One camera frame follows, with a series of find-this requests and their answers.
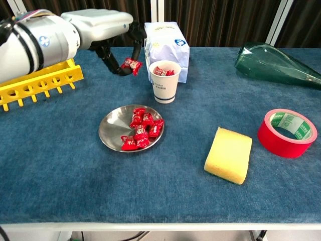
paper cup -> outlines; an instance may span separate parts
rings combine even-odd
[[[157,66],[164,70],[174,70],[175,74],[172,76],[155,75],[153,71]],[[156,61],[149,66],[152,88],[157,102],[168,104],[174,101],[181,69],[178,63],[169,60]]]

red adhesive tape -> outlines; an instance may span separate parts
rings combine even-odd
[[[274,127],[290,131],[296,139],[281,135]],[[260,143],[281,157],[299,157],[316,140],[315,126],[306,117],[288,109],[270,110],[257,132]]]

wrapped candy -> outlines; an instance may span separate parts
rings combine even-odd
[[[139,114],[139,115],[142,115],[146,112],[146,109],[145,108],[136,108],[132,111],[133,114]]]
[[[151,126],[152,124],[154,124],[154,119],[152,118],[151,113],[144,113],[144,115],[142,116],[141,124],[144,126]]]
[[[141,68],[142,63],[130,58],[126,58],[125,62],[121,65],[121,68],[131,68],[134,76],[138,75],[138,71]]]
[[[154,121],[154,124],[158,125],[161,128],[163,127],[164,123],[165,123],[165,121],[163,119],[158,119],[158,120]]]
[[[148,138],[142,138],[137,140],[137,148],[145,148],[149,145]]]
[[[141,124],[142,116],[144,115],[145,111],[146,111],[145,108],[136,108],[132,111],[133,116],[132,116],[131,123],[129,125],[131,128],[135,128]]]
[[[122,149],[123,151],[137,150],[138,147],[137,147],[137,145],[136,145],[136,142],[135,142],[135,140],[134,140],[134,137],[133,137],[133,136],[128,136],[128,137],[125,139],[124,145],[122,145],[121,149]]]
[[[141,124],[141,116],[138,114],[133,114],[132,120],[131,120],[131,123],[129,126],[131,128],[134,128],[134,127],[139,126],[140,124]]]
[[[163,128],[164,120],[158,119],[154,121],[154,124],[150,127],[148,136],[149,137],[158,137],[161,129]]]
[[[120,138],[121,138],[122,142],[125,143],[125,141],[126,141],[126,139],[128,138],[128,136],[121,136]]]
[[[159,75],[159,76],[171,76],[174,75],[174,70],[163,70],[161,68],[159,68],[158,66],[154,69],[153,73],[155,75]]]
[[[135,127],[135,135],[134,135],[134,139],[135,140],[140,140],[143,138],[148,138],[148,134],[145,130],[145,126],[144,125],[139,125],[137,127]]]

black cable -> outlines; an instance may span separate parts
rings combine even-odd
[[[265,235],[266,235],[267,230],[262,230],[259,234],[259,236],[256,238],[256,241],[263,241]]]
[[[121,241],[130,241],[130,240],[133,240],[133,239],[138,238],[139,236],[143,235],[144,233],[145,233],[144,231],[141,231],[141,232],[139,232],[138,234],[136,234],[135,236],[130,237],[130,238],[127,238],[127,239],[124,239],[124,240],[121,240]]]
[[[0,226],[0,234],[4,238],[5,241],[10,241],[10,239],[8,238],[6,232],[2,229],[1,226]]]

yellow sponge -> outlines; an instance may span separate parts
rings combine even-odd
[[[252,139],[218,127],[204,170],[242,184],[249,164]]]

